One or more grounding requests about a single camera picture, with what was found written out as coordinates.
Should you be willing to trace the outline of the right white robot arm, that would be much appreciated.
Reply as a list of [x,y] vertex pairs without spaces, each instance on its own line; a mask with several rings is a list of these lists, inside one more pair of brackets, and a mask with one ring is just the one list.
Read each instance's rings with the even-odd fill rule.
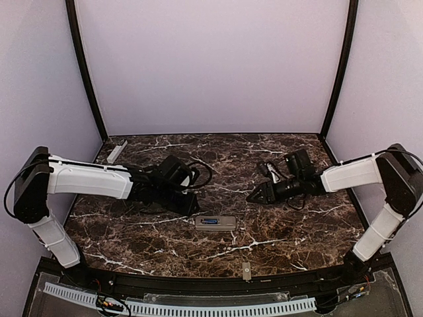
[[362,237],[345,254],[344,279],[363,275],[374,255],[422,208],[422,160],[395,143],[376,153],[317,170],[305,149],[286,154],[286,177],[272,162],[258,168],[269,180],[247,197],[250,203],[273,205],[303,195],[325,195],[347,188],[382,184],[385,203]]

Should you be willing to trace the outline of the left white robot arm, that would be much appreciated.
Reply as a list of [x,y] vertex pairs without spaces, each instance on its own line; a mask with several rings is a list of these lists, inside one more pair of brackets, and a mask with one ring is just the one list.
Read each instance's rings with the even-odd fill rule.
[[13,215],[39,237],[59,264],[69,269],[82,263],[83,255],[48,207],[48,195],[100,195],[157,204],[167,211],[191,216],[200,206],[194,184],[197,168],[170,155],[161,164],[146,168],[107,166],[65,160],[37,147],[11,184]]

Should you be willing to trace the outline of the grey remote control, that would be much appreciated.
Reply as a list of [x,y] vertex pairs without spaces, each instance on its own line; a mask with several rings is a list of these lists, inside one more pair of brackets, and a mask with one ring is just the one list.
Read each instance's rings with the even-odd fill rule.
[[235,230],[235,217],[196,217],[195,227],[197,230]]

